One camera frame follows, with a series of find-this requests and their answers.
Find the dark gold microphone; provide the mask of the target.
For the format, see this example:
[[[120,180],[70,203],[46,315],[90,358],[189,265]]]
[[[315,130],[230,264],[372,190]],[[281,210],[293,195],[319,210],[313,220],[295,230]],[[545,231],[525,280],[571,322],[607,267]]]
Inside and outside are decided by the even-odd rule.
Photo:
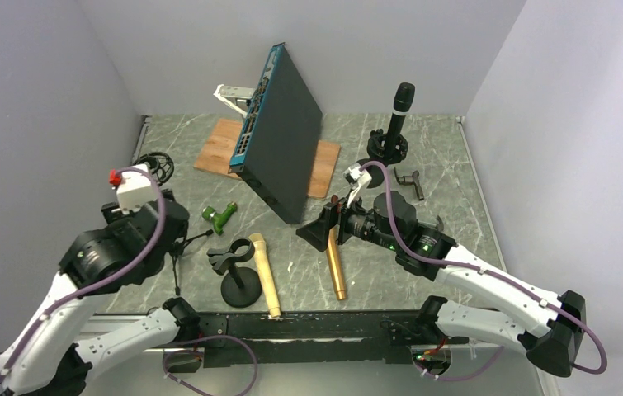
[[[336,229],[329,230],[326,257],[333,284],[333,291],[338,300],[345,300],[347,299],[346,282],[343,274],[340,254],[337,247]]]

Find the light gold microphone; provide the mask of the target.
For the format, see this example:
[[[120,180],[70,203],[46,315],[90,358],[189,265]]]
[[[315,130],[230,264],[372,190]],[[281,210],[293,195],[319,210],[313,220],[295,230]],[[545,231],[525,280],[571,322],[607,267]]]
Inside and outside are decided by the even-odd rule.
[[[250,241],[254,246],[253,259],[256,263],[257,272],[262,285],[262,291],[269,312],[269,316],[278,319],[281,316],[281,305],[278,299],[275,281],[271,272],[270,262],[267,256],[267,244],[260,233],[249,235]]]

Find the black round-base mic stand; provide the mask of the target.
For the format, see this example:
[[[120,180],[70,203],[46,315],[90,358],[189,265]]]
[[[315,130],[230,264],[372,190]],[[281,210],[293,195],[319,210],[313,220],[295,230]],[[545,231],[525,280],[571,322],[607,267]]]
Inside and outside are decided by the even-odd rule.
[[[209,264],[223,276],[220,293],[224,302],[234,308],[247,308],[262,294],[258,273],[252,268],[239,266],[253,258],[255,247],[251,240],[239,238],[226,248],[210,248],[206,252]]]

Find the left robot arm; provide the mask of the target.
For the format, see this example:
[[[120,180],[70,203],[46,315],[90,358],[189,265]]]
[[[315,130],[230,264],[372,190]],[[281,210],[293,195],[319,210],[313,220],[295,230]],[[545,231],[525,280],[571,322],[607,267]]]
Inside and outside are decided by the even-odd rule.
[[[54,311],[15,362],[11,363],[9,358],[18,342],[0,353],[3,394],[79,395],[97,377],[142,351],[171,342],[185,347],[200,336],[199,315],[182,297],[175,297],[136,322],[101,336],[78,339],[83,325],[107,296],[158,274],[177,239],[186,235],[188,210],[171,196],[165,197],[164,207],[164,229],[143,261],[109,285]],[[115,203],[103,206],[105,228],[76,237],[59,262],[59,271],[34,318],[64,296],[117,273],[142,252],[158,223],[157,202],[150,201],[127,215],[116,214],[116,208]]]

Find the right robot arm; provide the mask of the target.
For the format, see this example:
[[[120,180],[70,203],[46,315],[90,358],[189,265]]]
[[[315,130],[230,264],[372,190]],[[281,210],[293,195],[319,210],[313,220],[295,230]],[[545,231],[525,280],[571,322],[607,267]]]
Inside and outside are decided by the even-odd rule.
[[[356,237],[386,248],[405,271],[466,290],[489,303],[488,309],[475,309],[444,297],[428,297],[416,319],[423,341],[478,338],[524,354],[551,375],[572,374],[586,323],[586,302],[579,293],[543,290],[488,264],[438,226],[418,221],[415,207],[397,191],[377,196],[369,210],[360,200],[329,202],[296,234],[323,252],[332,229],[340,244]]]

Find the black round-base stand rear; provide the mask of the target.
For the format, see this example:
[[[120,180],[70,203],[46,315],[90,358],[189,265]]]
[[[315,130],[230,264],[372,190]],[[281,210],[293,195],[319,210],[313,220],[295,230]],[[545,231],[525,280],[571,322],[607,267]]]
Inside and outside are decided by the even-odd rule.
[[[408,141],[398,133],[393,148],[386,143],[389,134],[382,129],[372,130],[368,139],[366,151],[368,161],[383,163],[386,167],[402,162],[408,153]]]

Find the black microphone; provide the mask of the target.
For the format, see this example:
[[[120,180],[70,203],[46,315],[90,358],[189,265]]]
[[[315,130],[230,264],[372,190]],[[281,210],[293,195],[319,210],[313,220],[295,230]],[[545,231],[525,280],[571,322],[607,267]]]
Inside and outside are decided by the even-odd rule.
[[[387,129],[389,138],[387,138],[386,143],[391,148],[395,145],[397,134],[402,132],[406,115],[413,104],[414,95],[415,86],[412,83],[402,82],[399,84],[394,96],[393,112],[389,121],[389,128]]]

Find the green plastic tap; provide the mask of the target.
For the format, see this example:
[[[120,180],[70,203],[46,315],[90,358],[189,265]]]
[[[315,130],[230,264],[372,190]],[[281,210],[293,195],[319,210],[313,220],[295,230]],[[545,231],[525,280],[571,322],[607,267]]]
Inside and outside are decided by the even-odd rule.
[[[223,233],[223,227],[228,223],[230,217],[237,209],[238,205],[235,202],[228,203],[222,212],[218,212],[212,206],[207,206],[202,210],[201,217],[210,223],[214,233],[221,235]]]

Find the wooden board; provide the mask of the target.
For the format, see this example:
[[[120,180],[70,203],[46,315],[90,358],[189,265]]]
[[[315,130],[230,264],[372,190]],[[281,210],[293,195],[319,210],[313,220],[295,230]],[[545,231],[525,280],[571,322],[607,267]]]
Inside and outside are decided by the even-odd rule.
[[[229,160],[243,124],[240,121],[219,119],[200,151],[194,168],[240,181],[234,173],[228,173]],[[325,199],[335,170],[341,146],[320,140],[314,160],[307,196]]]

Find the dark metal tap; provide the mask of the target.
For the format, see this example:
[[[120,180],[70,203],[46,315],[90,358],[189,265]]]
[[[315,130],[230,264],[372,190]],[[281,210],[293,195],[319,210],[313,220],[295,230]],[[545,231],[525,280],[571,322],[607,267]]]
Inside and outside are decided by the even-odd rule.
[[[419,201],[425,200],[424,191],[420,182],[420,171],[415,170],[408,175],[399,175],[397,168],[393,169],[395,181],[401,186],[412,186]]]

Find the black tripod shock-mount stand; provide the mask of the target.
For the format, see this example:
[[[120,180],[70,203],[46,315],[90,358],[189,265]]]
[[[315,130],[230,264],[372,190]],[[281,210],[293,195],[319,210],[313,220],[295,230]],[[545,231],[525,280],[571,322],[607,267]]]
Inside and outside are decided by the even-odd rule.
[[[147,169],[152,174],[153,179],[158,183],[159,186],[162,186],[165,182],[169,181],[174,173],[174,162],[172,158],[165,152],[149,152],[137,157],[132,162],[133,166],[140,164],[144,164],[147,167]],[[176,241],[172,245],[172,249],[168,252],[172,261],[175,296],[180,297],[182,295],[177,274],[178,260],[183,256],[185,250],[194,240],[202,237],[209,237],[213,233],[213,230],[208,229],[204,233],[200,233],[188,238],[188,227],[186,226],[181,232],[181,235],[176,238]]]

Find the blue network switch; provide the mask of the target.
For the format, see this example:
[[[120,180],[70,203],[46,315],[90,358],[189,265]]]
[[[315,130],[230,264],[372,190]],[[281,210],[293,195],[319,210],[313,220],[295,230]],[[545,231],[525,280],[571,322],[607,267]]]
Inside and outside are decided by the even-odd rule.
[[[229,172],[286,224],[302,220],[322,118],[286,45],[272,46],[229,160]]]

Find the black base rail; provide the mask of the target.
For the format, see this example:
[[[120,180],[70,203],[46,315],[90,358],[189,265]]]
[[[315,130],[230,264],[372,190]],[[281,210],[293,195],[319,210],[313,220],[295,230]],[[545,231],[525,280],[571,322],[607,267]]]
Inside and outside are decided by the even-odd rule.
[[[383,361],[408,364],[422,352],[448,340],[417,322],[415,309],[293,311],[278,319],[264,313],[199,314],[201,334],[223,335],[202,346],[204,366],[275,363]]]

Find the white bracket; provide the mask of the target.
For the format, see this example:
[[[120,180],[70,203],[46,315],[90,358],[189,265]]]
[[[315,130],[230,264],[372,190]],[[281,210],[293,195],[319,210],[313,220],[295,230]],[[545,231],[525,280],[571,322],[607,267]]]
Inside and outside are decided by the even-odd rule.
[[[213,96],[245,119],[253,98],[253,93],[253,88],[220,84],[213,92]]]

